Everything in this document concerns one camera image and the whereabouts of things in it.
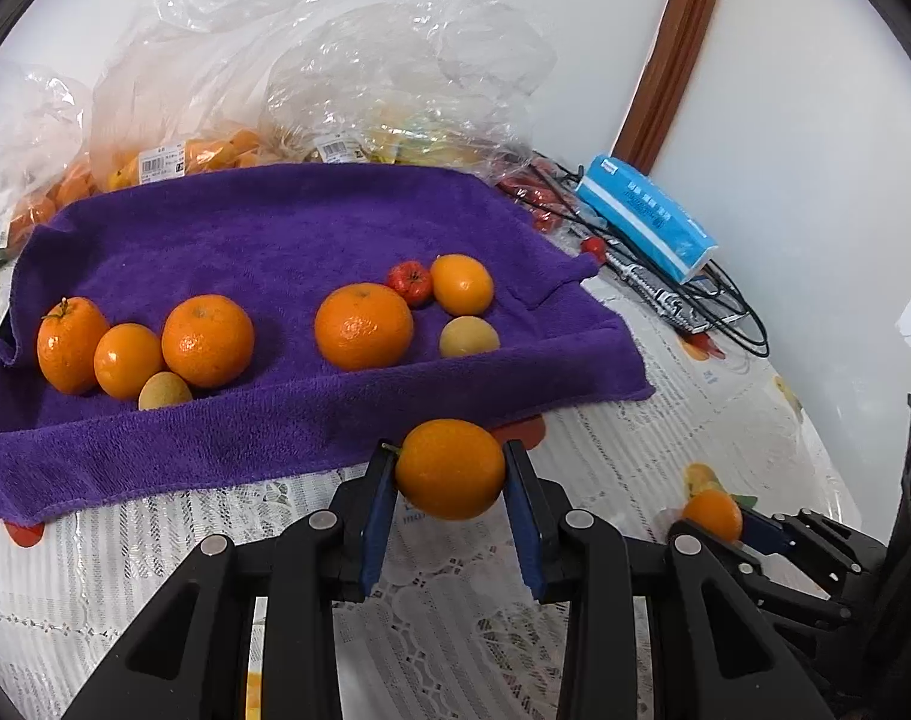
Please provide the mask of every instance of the brown wood trim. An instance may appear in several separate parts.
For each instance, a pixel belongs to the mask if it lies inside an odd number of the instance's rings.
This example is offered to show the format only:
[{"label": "brown wood trim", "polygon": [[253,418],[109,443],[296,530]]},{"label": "brown wood trim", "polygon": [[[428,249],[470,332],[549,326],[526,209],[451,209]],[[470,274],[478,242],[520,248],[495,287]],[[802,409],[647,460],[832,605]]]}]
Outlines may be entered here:
[{"label": "brown wood trim", "polygon": [[717,0],[668,0],[652,56],[645,66],[612,156],[648,173],[662,150]]}]

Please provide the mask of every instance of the tablecloth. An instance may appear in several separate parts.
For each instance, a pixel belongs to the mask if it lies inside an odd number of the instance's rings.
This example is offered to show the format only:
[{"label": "tablecloth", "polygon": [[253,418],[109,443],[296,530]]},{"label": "tablecloth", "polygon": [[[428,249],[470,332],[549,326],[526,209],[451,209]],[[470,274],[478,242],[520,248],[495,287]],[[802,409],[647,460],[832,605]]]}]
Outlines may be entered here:
[{"label": "tablecloth", "polygon": [[[0,275],[4,298],[5,273]],[[809,507],[860,519],[802,405],[768,362],[716,338],[684,346],[608,276],[583,286],[625,318],[656,394],[545,415],[538,474],[627,536],[659,538],[684,503],[682,470],[707,461],[766,514]],[[26,718],[59,716],[99,659],[180,560],[209,533],[275,536],[324,507],[363,466],[228,490],[155,495],[46,525],[34,547],[0,523],[0,682]],[[783,559],[769,575],[808,587]],[[260,663],[257,609],[251,667]],[[347,720],[549,720],[555,716],[567,605],[539,607],[521,582],[503,504],[440,522],[399,498],[381,579],[364,604],[334,610]],[[651,716],[644,606],[636,604],[639,717]],[[299,696],[293,696],[297,706]]]}]

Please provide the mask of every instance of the plastic bag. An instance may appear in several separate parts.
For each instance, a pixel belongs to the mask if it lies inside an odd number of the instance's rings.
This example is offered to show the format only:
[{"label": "plastic bag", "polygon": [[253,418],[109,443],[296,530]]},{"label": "plastic bag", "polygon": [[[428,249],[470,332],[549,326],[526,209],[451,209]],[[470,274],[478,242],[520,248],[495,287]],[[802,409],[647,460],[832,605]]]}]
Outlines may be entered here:
[{"label": "plastic bag", "polygon": [[42,67],[0,63],[0,266],[37,224],[94,192],[82,84]]},{"label": "plastic bag", "polygon": [[94,90],[99,188],[140,183],[140,154],[160,146],[185,148],[185,173],[278,159],[224,142],[255,131],[272,65],[337,1],[153,0]]},{"label": "plastic bag", "polygon": [[369,5],[276,62],[260,129],[287,159],[455,167],[494,183],[531,159],[525,103],[555,58],[501,2]]}]

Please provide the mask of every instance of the tissue box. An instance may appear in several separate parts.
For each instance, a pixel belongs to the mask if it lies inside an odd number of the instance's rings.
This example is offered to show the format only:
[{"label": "tissue box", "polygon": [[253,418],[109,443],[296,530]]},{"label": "tissue box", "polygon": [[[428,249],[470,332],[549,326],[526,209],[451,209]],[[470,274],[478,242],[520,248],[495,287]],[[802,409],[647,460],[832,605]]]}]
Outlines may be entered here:
[{"label": "tissue box", "polygon": [[718,249],[681,206],[615,157],[596,157],[576,194],[680,284],[698,274]]}]

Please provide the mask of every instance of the screw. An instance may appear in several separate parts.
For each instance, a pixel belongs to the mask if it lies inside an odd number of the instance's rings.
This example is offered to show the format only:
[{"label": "screw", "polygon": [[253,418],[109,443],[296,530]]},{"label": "screw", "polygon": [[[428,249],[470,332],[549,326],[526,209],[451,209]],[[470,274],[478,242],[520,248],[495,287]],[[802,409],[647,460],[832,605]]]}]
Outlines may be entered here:
[{"label": "screw", "polygon": [[338,517],[335,512],[329,512],[328,509],[322,509],[321,512],[315,512],[315,514],[308,519],[308,527],[315,531],[327,531],[329,528],[334,527],[336,522],[338,522]]},{"label": "screw", "polygon": [[689,536],[688,533],[682,533],[682,536],[675,536],[675,548],[683,555],[698,555],[702,551],[702,543],[695,536]]},{"label": "screw", "polygon": [[202,539],[202,554],[212,557],[212,555],[218,555],[225,552],[227,546],[228,538],[219,535],[219,533],[216,533],[214,536],[206,536]]},{"label": "screw", "polygon": [[566,522],[570,528],[584,531],[586,528],[593,526],[596,518],[593,517],[591,512],[586,512],[584,509],[572,509],[571,512],[566,514]]}]

